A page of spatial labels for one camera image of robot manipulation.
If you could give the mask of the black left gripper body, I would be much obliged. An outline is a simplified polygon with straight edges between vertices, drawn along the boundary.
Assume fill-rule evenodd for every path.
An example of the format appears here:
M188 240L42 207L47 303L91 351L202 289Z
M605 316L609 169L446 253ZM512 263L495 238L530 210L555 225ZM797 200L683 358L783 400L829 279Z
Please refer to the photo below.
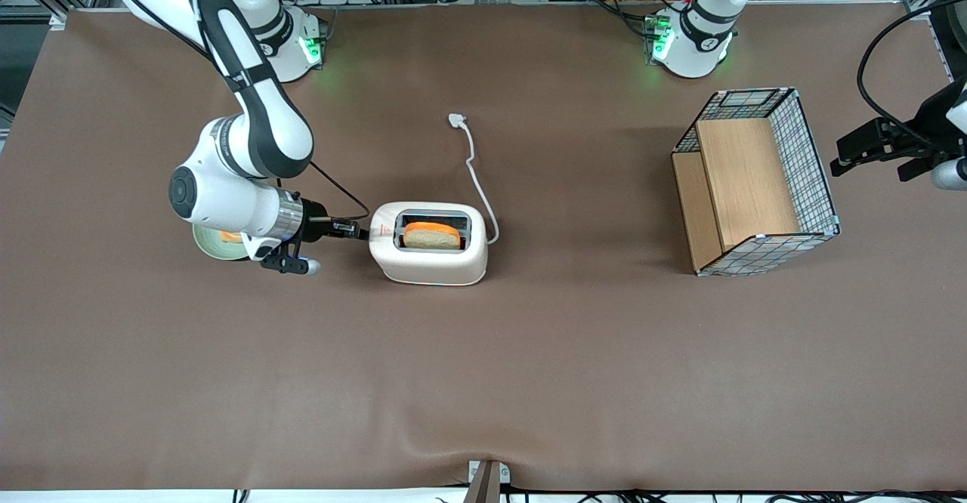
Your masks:
M943 87L926 98L913 118L901 128L902 155L906 158L957 158L957 127L947 117L947 111L957 102L957 83Z

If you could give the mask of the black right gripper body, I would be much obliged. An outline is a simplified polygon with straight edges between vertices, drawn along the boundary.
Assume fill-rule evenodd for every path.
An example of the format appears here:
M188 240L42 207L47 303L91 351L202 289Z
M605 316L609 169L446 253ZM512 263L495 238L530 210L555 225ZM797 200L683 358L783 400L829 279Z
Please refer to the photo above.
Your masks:
M335 237L335 228L329 221L329 214L324 205L307 198L301 198L301 210L303 217L301 218L299 239L302 242L317 242L326 236Z

